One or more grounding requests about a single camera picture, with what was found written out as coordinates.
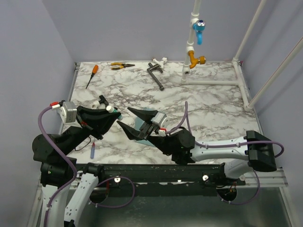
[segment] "wall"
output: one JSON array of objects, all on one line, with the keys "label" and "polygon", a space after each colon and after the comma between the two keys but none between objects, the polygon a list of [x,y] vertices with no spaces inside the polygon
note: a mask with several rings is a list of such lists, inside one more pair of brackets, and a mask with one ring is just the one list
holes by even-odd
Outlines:
[{"label": "wall", "polygon": [[[43,0],[75,61],[184,60],[194,0]],[[259,0],[202,0],[208,61],[233,58]]]},{"label": "wall", "polygon": [[[25,227],[40,165],[33,161],[37,118],[69,92],[74,63],[40,0],[0,2],[0,225]],[[58,132],[55,113],[47,132]]]},{"label": "wall", "polygon": [[[264,85],[303,36],[302,0],[281,0],[265,24],[257,42],[244,58],[244,74],[252,95]],[[255,105],[264,134],[285,146],[278,158],[303,224],[302,129],[303,51]]]}]

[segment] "orange screwdriver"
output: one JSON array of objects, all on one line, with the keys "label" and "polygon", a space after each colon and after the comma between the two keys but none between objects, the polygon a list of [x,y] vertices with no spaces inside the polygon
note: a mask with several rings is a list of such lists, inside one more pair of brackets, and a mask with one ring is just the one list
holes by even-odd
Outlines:
[{"label": "orange screwdriver", "polygon": [[90,83],[90,80],[93,78],[93,76],[96,74],[96,72],[98,71],[98,68],[99,66],[98,65],[95,65],[94,68],[93,68],[93,71],[91,72],[91,76],[90,76],[90,79],[89,79],[89,83]]}]

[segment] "marble tabletop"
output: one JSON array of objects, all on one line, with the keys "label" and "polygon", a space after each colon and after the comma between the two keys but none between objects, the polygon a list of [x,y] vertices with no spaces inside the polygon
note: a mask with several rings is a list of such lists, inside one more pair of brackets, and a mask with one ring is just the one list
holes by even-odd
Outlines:
[{"label": "marble tabletop", "polygon": [[[154,72],[165,87],[164,91],[160,91],[146,71],[148,62],[129,63],[135,66],[111,70],[110,62],[82,62],[71,101],[76,106],[90,107],[99,95],[104,95],[111,105],[119,109],[122,122],[130,126],[134,126],[135,115],[127,107],[164,111],[170,118],[169,129],[180,122],[185,101],[188,101],[189,120],[197,141],[226,140],[243,136],[246,130],[259,131],[254,112],[245,112],[243,109],[237,86],[181,85],[182,63],[168,62],[162,74]],[[85,89],[95,64],[99,66],[98,72]],[[210,62],[197,65],[188,78],[234,80],[236,76],[231,63]],[[104,139],[95,141],[95,144],[93,159],[90,159],[91,144],[80,151],[71,152],[69,156],[77,158],[77,163],[174,164],[171,157],[157,148],[130,141],[116,122]],[[211,159],[198,164],[219,164],[224,161]]]}]

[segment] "blue valve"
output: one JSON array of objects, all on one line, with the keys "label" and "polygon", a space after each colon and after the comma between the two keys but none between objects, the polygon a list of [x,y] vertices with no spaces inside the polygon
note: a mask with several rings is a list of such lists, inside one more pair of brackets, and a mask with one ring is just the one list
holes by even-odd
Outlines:
[{"label": "blue valve", "polygon": [[197,22],[194,23],[193,25],[193,29],[196,32],[196,36],[197,36],[197,44],[201,45],[202,41],[203,41],[203,36],[202,36],[202,32],[205,29],[205,22],[203,20],[198,20]]}]

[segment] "orange faucet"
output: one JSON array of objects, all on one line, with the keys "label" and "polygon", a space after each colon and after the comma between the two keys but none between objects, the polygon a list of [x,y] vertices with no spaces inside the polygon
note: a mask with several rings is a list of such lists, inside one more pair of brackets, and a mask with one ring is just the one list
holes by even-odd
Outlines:
[{"label": "orange faucet", "polygon": [[205,56],[201,56],[199,58],[195,58],[194,57],[194,51],[189,51],[188,55],[189,55],[190,63],[191,63],[191,65],[189,66],[190,69],[194,68],[198,63],[200,65],[203,65],[206,62]]}]

